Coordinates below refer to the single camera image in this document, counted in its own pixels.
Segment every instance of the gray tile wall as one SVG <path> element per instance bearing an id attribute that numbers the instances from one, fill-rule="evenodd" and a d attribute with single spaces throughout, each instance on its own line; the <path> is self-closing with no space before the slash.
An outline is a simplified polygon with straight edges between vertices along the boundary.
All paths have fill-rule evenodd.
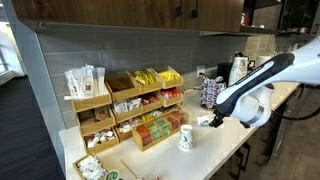
<path id="1" fill-rule="evenodd" d="M 108 73 L 170 65 L 184 77 L 182 89 L 198 86 L 196 67 L 214 73 L 216 65 L 230 60 L 235 51 L 256 59 L 269 50 L 283 50 L 297 38 L 274 36 L 199 36 L 199 32 L 48 25 L 38 33 L 44 59 L 67 128 L 76 126 L 64 71 L 85 64 L 103 66 Z"/>

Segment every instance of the cup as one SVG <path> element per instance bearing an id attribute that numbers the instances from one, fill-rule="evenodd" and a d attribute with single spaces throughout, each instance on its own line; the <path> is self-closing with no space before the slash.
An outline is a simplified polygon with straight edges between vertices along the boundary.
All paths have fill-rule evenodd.
<path id="1" fill-rule="evenodd" d="M 192 126 L 182 125 L 180 129 L 180 137 L 178 147 L 185 152 L 190 152 L 193 149 L 193 138 L 192 138 Z"/>

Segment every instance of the kettle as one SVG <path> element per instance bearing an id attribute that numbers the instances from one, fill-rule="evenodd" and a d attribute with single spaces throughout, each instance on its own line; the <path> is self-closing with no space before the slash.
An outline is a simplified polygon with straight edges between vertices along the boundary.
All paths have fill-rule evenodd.
<path id="1" fill-rule="evenodd" d="M 236 51 L 233 57 L 233 64 L 230 71 L 228 86 L 231 86 L 242 77 L 248 74 L 248 69 L 253 67 L 254 61 L 249 61 L 249 57 L 245 56 L 242 52 Z"/>

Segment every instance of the wooden tray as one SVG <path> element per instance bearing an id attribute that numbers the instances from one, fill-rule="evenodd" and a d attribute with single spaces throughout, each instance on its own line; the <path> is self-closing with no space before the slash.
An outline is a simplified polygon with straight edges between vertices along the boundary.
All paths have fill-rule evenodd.
<path id="1" fill-rule="evenodd" d="M 126 133 L 120 133 L 119 128 L 116 128 L 120 143 L 132 137 L 132 130 Z"/>
<path id="2" fill-rule="evenodd" d="M 183 101 L 183 94 L 181 93 L 179 96 L 172 97 L 170 99 L 164 99 L 163 96 L 161 96 L 162 101 L 163 101 L 163 106 L 168 107 L 174 104 L 181 103 Z"/>
<path id="3" fill-rule="evenodd" d="M 143 114 L 150 112 L 150 111 L 153 111 L 153 110 L 158 109 L 163 106 L 163 98 L 161 97 L 159 92 L 154 92 L 153 94 L 159 99 L 159 101 L 142 106 L 142 113 Z"/>
<path id="4" fill-rule="evenodd" d="M 162 80 L 154 73 L 154 71 L 152 69 L 149 68 L 149 69 L 145 69 L 145 70 L 149 71 L 152 74 L 152 76 L 156 80 L 155 83 L 142 86 L 134 79 L 133 73 L 129 72 L 129 75 L 131 76 L 131 78 L 133 78 L 139 84 L 139 86 L 141 88 L 141 94 L 146 94 L 146 93 L 157 91 L 157 90 L 161 89 L 162 84 L 163 84 Z"/>
<path id="5" fill-rule="evenodd" d="M 108 108 L 109 108 L 109 113 L 111 117 L 105 118 L 104 120 L 101 120 L 92 124 L 81 125 L 81 120 L 78 117 L 78 126 L 80 127 L 79 130 L 80 130 L 81 136 L 87 136 L 87 135 L 93 134 L 94 132 L 100 131 L 105 128 L 110 128 L 116 125 L 115 117 L 110 109 L 110 106 Z"/>
<path id="6" fill-rule="evenodd" d="M 114 113 L 114 116 L 116 117 L 116 122 L 121 123 L 121 122 L 126 121 L 128 119 L 131 119 L 131 118 L 134 118 L 134 117 L 141 115 L 142 114 L 142 106 L 140 106 L 138 108 L 134 108 L 131 111 L 124 112 L 121 114 L 117 114 L 115 112 L 114 108 L 112 108 L 112 112 Z"/>
<path id="7" fill-rule="evenodd" d="M 154 120 L 156 120 L 156 119 L 158 119 L 158 118 L 164 118 L 165 121 L 167 121 L 166 118 L 170 117 L 171 114 L 173 114 L 173 113 L 175 113 L 175 112 L 178 112 L 179 114 L 182 114 L 183 118 L 188 118 L 188 114 L 187 114 L 187 113 L 185 113 L 185 112 L 183 112 L 183 111 L 181 111 L 181 110 L 174 110 L 174 111 L 170 111 L 170 112 L 168 112 L 168 113 L 165 113 L 165 114 L 163 114 L 162 116 L 158 116 L 158 117 L 154 118 L 152 121 L 150 120 L 150 121 L 148 121 L 148 122 L 141 123 L 141 125 L 143 124 L 143 125 L 146 125 L 146 126 L 150 126 L 150 124 L 152 124 L 152 123 L 154 122 Z M 179 131 L 180 131 L 180 127 L 181 127 L 182 124 L 181 124 L 180 122 L 178 122 L 178 124 L 179 124 L 179 127 L 178 127 L 178 128 L 172 130 L 169 134 L 167 134 L 167 135 L 165 135 L 165 136 L 162 136 L 161 138 L 159 138 L 159 139 L 157 139 L 157 140 L 154 140 L 154 141 L 152 141 L 151 143 L 149 143 L 149 144 L 147 144 L 147 145 L 143 145 L 142 137 L 141 137 L 141 135 L 139 134 L 139 132 L 136 130 L 137 127 L 132 128 L 133 140 L 134 140 L 134 142 L 136 143 L 136 145 L 141 149 L 141 151 L 145 151 L 145 150 L 153 147 L 154 145 L 160 143 L 161 141 L 169 138 L 169 137 L 172 136 L 173 134 L 179 132 Z"/>
<path id="8" fill-rule="evenodd" d="M 117 82 L 121 81 L 121 83 L 127 85 L 129 88 L 121 90 L 121 91 L 113 91 L 112 87 L 119 86 Z M 128 72 L 120 72 L 116 74 L 111 74 L 106 76 L 106 86 L 109 89 L 112 101 L 120 101 L 124 99 L 128 99 L 131 97 L 135 97 L 141 94 L 140 85 L 132 79 Z"/>
<path id="9" fill-rule="evenodd" d="M 93 148 L 87 148 L 87 142 L 85 142 L 84 138 L 83 141 L 84 141 L 84 148 L 87 152 L 87 154 L 91 154 L 91 153 L 99 153 L 101 151 L 104 151 L 104 150 L 107 150 L 107 149 L 110 149 L 116 145 L 119 144 L 119 138 L 118 138 L 118 135 L 116 133 L 116 130 L 114 128 L 111 128 L 112 129 L 112 132 L 114 134 L 114 137 L 113 139 L 109 140 L 109 141 L 106 141 L 106 142 L 103 142 L 102 144 L 96 144 Z"/>
<path id="10" fill-rule="evenodd" d="M 109 171 L 108 171 L 108 167 L 99 159 L 99 157 L 96 156 L 95 153 L 90 153 L 90 154 L 88 154 L 88 155 L 80 158 L 80 159 L 77 160 L 76 162 L 72 163 L 73 167 L 75 168 L 75 170 L 77 171 L 78 175 L 80 176 L 80 178 L 81 178 L 82 180 L 86 180 L 86 178 L 85 178 L 85 177 L 82 175 L 82 173 L 79 171 L 79 168 L 78 168 L 77 164 L 78 164 L 80 161 L 82 161 L 82 160 L 84 160 L 85 158 L 87 158 L 88 156 L 90 156 L 90 155 L 92 155 L 93 157 L 97 158 L 97 159 L 99 160 L 101 166 L 102 166 L 107 172 L 109 172 Z"/>
<path id="11" fill-rule="evenodd" d="M 171 68 L 170 66 L 164 66 L 164 67 L 156 67 L 151 69 L 162 81 L 162 88 L 163 89 L 169 89 L 172 87 L 178 87 L 183 84 L 183 77 L 180 75 L 180 78 L 171 80 L 171 81 L 165 81 L 158 73 L 164 72 L 164 71 L 173 71 L 178 73 L 176 70 Z"/>
<path id="12" fill-rule="evenodd" d="M 71 101 L 72 108 L 74 112 L 82 112 L 89 109 L 101 107 L 104 105 L 108 105 L 112 103 L 111 94 L 109 90 L 106 88 L 108 94 L 103 96 L 97 96 L 89 99 Z"/>

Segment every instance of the white countertop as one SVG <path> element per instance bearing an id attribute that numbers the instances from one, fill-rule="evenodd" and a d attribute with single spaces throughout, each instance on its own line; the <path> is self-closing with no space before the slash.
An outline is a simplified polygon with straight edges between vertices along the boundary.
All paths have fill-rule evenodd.
<path id="1" fill-rule="evenodd" d="M 272 109 L 276 109 L 299 85 L 298 83 L 273 83 Z M 251 136 L 255 127 L 245 129 L 238 120 L 224 118 L 218 128 L 199 127 L 199 115 L 212 112 L 200 106 L 200 91 L 188 90 L 184 94 L 182 109 L 189 114 L 193 126 L 195 148 L 183 152 L 177 147 L 179 133 L 142 152 L 130 138 L 119 145 L 97 154 L 110 169 L 120 172 L 124 180 L 134 176 L 121 163 L 124 160 L 139 177 L 160 175 L 161 179 L 209 179 L 225 161 Z M 85 156 L 78 127 L 60 132 L 65 149 L 66 178 L 79 179 L 72 163 Z"/>

